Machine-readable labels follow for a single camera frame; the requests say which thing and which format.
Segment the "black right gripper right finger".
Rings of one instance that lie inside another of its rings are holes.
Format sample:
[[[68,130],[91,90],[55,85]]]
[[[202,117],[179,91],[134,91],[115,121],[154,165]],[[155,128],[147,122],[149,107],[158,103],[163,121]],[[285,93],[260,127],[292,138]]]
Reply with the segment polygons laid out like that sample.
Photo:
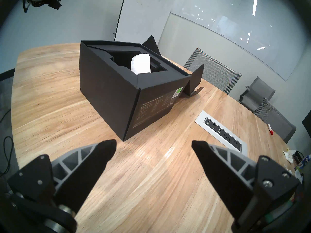
[[[300,185],[284,167],[266,155],[257,162],[242,153],[193,140],[209,182],[234,218],[233,233],[276,233]]]

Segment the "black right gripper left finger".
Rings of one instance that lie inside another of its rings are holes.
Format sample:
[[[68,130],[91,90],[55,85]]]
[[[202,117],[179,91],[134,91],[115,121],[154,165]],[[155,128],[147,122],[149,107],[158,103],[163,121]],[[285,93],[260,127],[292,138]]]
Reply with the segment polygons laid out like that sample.
[[[7,183],[8,233],[75,233],[76,214],[116,151],[115,139],[71,150],[54,161],[42,154]]]

